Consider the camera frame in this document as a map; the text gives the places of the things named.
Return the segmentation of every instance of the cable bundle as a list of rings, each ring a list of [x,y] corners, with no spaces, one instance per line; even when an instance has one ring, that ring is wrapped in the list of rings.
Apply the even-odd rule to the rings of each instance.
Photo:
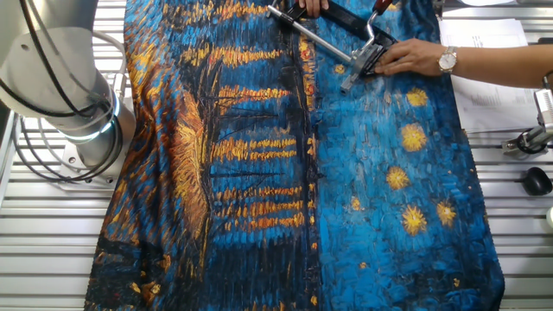
[[[121,149],[123,148],[123,132],[121,130],[121,125],[119,124],[118,118],[117,118],[117,116],[115,116],[114,107],[113,107],[113,105],[109,105],[107,103],[107,101],[105,101],[105,100],[99,100],[99,101],[95,102],[93,105],[90,105],[89,107],[86,107],[85,109],[80,110],[80,111],[73,105],[73,103],[71,102],[69,97],[63,91],[63,88],[61,87],[61,84],[58,81],[57,77],[55,76],[54,70],[50,66],[48,58],[47,58],[46,54],[44,53],[44,50],[42,49],[42,45],[41,45],[41,43],[38,39],[38,35],[36,33],[35,27],[34,27],[34,25],[32,23],[32,20],[31,20],[31,16],[29,14],[29,7],[33,11],[35,19],[37,20],[37,22],[41,26],[41,29],[44,32],[45,36],[47,37],[48,42],[51,45],[52,49],[56,52],[56,54],[58,56],[60,56],[60,53],[58,52],[57,48],[54,45],[54,42],[50,38],[46,27],[42,23],[42,20],[41,20],[39,14],[38,14],[38,11],[36,10],[36,7],[34,5],[33,0],[29,0],[29,6],[25,2],[25,0],[20,0],[19,3],[21,5],[22,13],[23,13],[23,16],[25,18],[25,22],[27,24],[27,27],[29,28],[29,33],[31,35],[31,39],[33,41],[33,44],[34,44],[38,54],[41,57],[42,64],[46,68],[46,70],[48,72],[48,76],[52,80],[56,90],[58,91],[58,93],[60,94],[60,96],[64,100],[64,102],[67,104],[67,107],[69,107],[72,112],[64,113],[64,112],[45,111],[40,107],[32,105],[28,101],[26,101],[24,98],[18,96],[15,92],[13,92],[1,79],[0,79],[0,87],[2,87],[14,100],[16,100],[21,105],[25,106],[26,108],[30,109],[31,111],[35,111],[35,112],[40,113],[40,114],[42,114],[44,116],[47,116],[47,117],[74,117],[74,116],[80,116],[80,117],[89,118],[89,117],[92,117],[94,115],[94,113],[96,112],[96,110],[98,108],[103,110],[104,113],[101,114],[100,116],[94,118],[90,123],[85,124],[83,126],[80,126],[79,128],[72,129],[72,130],[84,129],[86,127],[89,127],[89,126],[99,122],[103,117],[106,117],[109,114],[111,114],[111,119],[108,122],[108,124],[112,124],[114,126],[114,129],[113,129],[112,143],[111,143],[111,147],[110,147],[110,152],[108,152],[105,155],[105,157],[102,159],[102,161],[99,164],[97,164],[96,166],[90,168],[90,170],[87,173],[84,173],[84,174],[79,175],[77,177],[63,176],[63,175],[59,174],[58,172],[54,171],[53,169],[51,169],[47,164],[45,164],[41,160],[41,158],[37,155],[35,149],[31,145],[31,142],[29,140],[29,135],[28,135],[27,129],[25,128],[25,123],[24,123],[22,117],[20,117],[21,129],[22,129],[22,133],[25,137],[25,141],[27,142],[27,145],[29,146],[29,150],[31,151],[33,156],[36,158],[36,160],[47,171],[49,171],[50,173],[54,174],[57,177],[51,177],[51,176],[44,175],[44,174],[38,172],[36,169],[34,169],[29,164],[29,162],[27,161],[27,159],[25,158],[25,156],[24,156],[24,154],[21,150],[21,147],[17,144],[17,137],[15,135],[17,122],[14,122],[14,129],[12,130],[12,137],[11,138],[12,138],[12,141],[13,141],[15,147],[16,147],[16,152],[19,155],[19,157],[21,158],[23,164],[25,164],[25,166],[27,166],[33,173],[39,175],[40,177],[42,177],[42,178],[44,178],[48,181],[64,181],[64,182],[89,181],[92,178],[104,173],[117,160],[118,155],[120,154]],[[112,39],[108,35],[100,34],[98,32],[94,32],[94,36],[96,36],[100,39],[103,39],[105,41],[111,42],[112,44],[114,44],[116,46],[116,48],[118,48],[122,53],[124,53],[124,48],[121,45],[121,43],[119,43],[118,41],[115,41],[114,39]],[[62,61],[62,64],[64,66],[66,66],[66,68],[67,68],[67,65],[65,64],[64,61]],[[121,69],[120,69],[119,72],[124,73],[124,70],[125,70],[125,64],[124,64],[124,61],[123,61],[123,64],[122,64]],[[72,74],[70,74],[70,76],[73,79],[73,81],[75,81],[75,83],[79,87],[86,90],[85,87],[83,87],[79,83],[79,81],[76,80],[76,78]],[[92,94],[92,92],[90,90],[86,90],[86,91],[89,92],[89,94],[91,95],[92,98],[94,98],[94,94]],[[46,140],[46,137],[44,136],[44,133],[42,131],[41,120],[38,119],[38,122],[39,122],[39,130],[41,132],[41,137],[44,140],[44,143],[46,144],[47,148],[54,155],[55,153],[49,147],[49,144]],[[63,162],[61,159],[59,159],[59,157],[57,155],[55,155],[55,156],[56,156],[56,158],[58,158],[58,160],[60,160],[62,165],[67,165],[68,164],[68,163]]]

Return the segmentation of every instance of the human hand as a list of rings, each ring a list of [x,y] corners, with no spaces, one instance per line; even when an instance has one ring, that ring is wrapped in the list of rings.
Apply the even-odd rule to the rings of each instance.
[[[299,0],[299,2],[300,8],[307,8],[309,16],[319,17],[321,8],[328,10],[328,0]]]
[[[446,47],[432,42],[409,39],[391,46],[378,60],[375,73],[392,75],[402,72],[420,73],[427,76],[440,76],[438,60]]]

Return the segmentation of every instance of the white paper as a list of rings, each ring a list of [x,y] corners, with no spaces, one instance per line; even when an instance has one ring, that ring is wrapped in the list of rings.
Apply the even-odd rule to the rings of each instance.
[[[528,43],[514,19],[440,21],[442,44],[471,48],[515,48]],[[536,125],[534,90],[451,77],[461,127],[467,132],[518,130]]]
[[[464,4],[472,6],[485,6],[485,5],[497,5],[497,4],[515,4],[513,0],[459,0]]]

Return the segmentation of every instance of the metal table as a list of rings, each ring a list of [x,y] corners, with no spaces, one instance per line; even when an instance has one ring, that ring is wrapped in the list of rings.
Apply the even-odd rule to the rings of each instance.
[[[124,6],[125,1],[100,0],[94,28],[122,41]],[[530,43],[553,37],[551,4],[467,8],[448,3],[444,18],[517,18]],[[120,53],[97,39],[93,49],[97,67],[109,79],[119,68]],[[43,147],[36,120],[28,119],[27,125],[32,143]],[[47,132],[61,156],[66,140],[53,128]],[[553,151],[524,162],[503,156],[501,141],[517,134],[469,135],[505,273],[502,308],[553,310],[553,229],[544,217],[553,206],[553,194],[529,198],[514,182],[532,166],[553,174]],[[26,145],[23,139],[20,144]],[[23,152],[32,159],[27,149]],[[47,163],[59,167],[46,149],[38,152]],[[13,164],[0,181],[0,198],[4,194],[0,206],[0,311],[82,310],[92,255],[111,193],[67,193],[31,173],[16,155],[10,162]]]

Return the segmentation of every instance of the blue fabric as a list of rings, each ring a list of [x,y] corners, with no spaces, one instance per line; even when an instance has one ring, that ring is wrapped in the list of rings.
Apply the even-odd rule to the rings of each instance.
[[[339,0],[368,16],[373,0]],[[86,310],[497,310],[504,280],[447,78],[361,80],[266,0],[128,0],[137,133]],[[304,25],[344,51],[363,42]],[[376,21],[438,41],[431,0]]]

